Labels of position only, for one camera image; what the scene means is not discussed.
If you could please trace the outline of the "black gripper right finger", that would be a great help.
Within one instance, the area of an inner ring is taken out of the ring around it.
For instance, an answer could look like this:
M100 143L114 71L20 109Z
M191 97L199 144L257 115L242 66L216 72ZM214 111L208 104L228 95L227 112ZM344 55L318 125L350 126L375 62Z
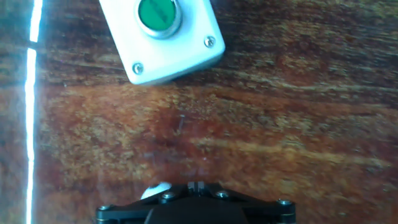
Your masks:
M291 201L264 201L234 190L223 188L219 183L198 183L200 196L237 205L250 215L294 215L295 204Z

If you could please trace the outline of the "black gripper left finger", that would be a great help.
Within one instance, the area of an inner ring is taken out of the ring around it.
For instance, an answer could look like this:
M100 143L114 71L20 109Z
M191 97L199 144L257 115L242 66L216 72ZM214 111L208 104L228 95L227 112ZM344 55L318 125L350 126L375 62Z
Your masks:
M192 215L198 213L198 182L150 187L129 205L103 205L97 215Z

